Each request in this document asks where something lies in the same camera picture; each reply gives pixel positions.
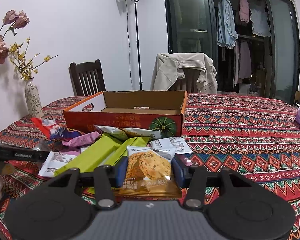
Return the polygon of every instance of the pumpkin illustration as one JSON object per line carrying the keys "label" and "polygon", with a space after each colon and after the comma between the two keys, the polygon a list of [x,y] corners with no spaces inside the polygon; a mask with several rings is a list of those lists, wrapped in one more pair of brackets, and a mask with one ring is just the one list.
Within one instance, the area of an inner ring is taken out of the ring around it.
{"label": "pumpkin illustration", "polygon": [[161,138],[167,138],[176,135],[177,125],[172,119],[166,116],[161,116],[152,120],[149,129],[153,131],[160,131]]}

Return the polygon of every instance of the red patterned tablecloth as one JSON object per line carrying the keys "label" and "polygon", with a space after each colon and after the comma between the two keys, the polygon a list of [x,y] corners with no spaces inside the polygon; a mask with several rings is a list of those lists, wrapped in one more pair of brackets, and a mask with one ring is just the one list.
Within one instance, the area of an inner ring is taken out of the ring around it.
{"label": "red patterned tablecloth", "polygon": [[[44,107],[44,118],[64,122],[62,110],[83,98],[64,98],[49,104]],[[234,169],[293,206],[296,222],[289,240],[300,239],[300,126],[295,116],[296,110],[279,100],[188,94],[183,129],[183,137],[194,151],[187,156],[194,163],[210,171],[223,166]],[[1,141],[27,148],[41,138],[46,139],[27,116],[0,132]],[[60,141],[47,143],[51,150],[62,148]],[[16,172],[3,176],[0,205],[0,235],[6,239],[11,239],[3,223],[9,203],[45,181],[38,176],[34,163],[11,163]],[[85,192],[82,197],[94,203],[91,194]],[[206,203],[216,197],[217,189],[206,189]]]}

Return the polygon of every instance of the sliding door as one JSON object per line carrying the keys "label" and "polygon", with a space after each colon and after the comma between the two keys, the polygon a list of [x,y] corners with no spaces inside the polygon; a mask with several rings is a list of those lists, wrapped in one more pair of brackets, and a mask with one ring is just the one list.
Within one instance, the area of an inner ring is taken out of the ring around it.
{"label": "sliding door", "polygon": [[215,59],[216,24],[209,0],[168,0],[168,3],[169,52],[203,52]]}
{"label": "sliding door", "polygon": [[289,0],[267,0],[267,6],[273,51],[270,97],[293,104],[300,68],[296,13]]}

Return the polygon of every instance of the wardrobe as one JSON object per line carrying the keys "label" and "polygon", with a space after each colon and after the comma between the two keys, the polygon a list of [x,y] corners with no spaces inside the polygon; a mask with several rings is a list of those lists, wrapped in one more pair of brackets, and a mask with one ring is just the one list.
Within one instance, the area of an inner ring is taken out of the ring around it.
{"label": "wardrobe", "polygon": [[[217,69],[218,93],[276,98],[293,104],[300,69],[293,2],[246,0],[251,6],[248,19],[244,23],[234,21],[238,34],[236,51],[218,45],[220,1],[166,0],[169,52],[203,52],[212,58]],[[240,18],[242,0],[228,1],[234,19]],[[255,8],[261,8],[263,13],[256,13]]]}

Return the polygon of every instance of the green snack package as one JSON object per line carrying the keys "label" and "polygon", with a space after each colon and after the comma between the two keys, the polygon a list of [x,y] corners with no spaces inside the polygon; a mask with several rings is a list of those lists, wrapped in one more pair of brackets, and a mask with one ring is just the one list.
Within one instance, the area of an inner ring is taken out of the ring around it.
{"label": "green snack package", "polygon": [[121,145],[116,143],[107,136],[101,136],[101,138],[92,144],[88,149],[67,163],[65,166],[56,170],[54,176],[61,174],[62,172],[70,168],[79,168],[80,172],[90,172],[98,167],[105,158],[111,153],[115,152]]}
{"label": "green snack package", "polygon": [[105,137],[105,136],[111,138],[111,139],[114,140],[116,143],[122,144],[122,141],[120,141],[120,140],[118,140],[117,138],[111,136],[110,133],[103,132],[102,135],[101,135],[101,137]]}
{"label": "green snack package", "polygon": [[122,143],[122,145],[119,147],[119,149],[117,149],[113,154],[111,154],[109,156],[109,158],[107,158],[104,163],[102,163],[102,165],[104,164],[108,164],[108,165],[115,165],[122,156],[127,156],[127,146],[140,146],[140,147],[144,147],[147,145],[148,141],[149,141],[149,137],[135,137],[135,138],[130,138],[128,140],[126,140],[124,143]]}

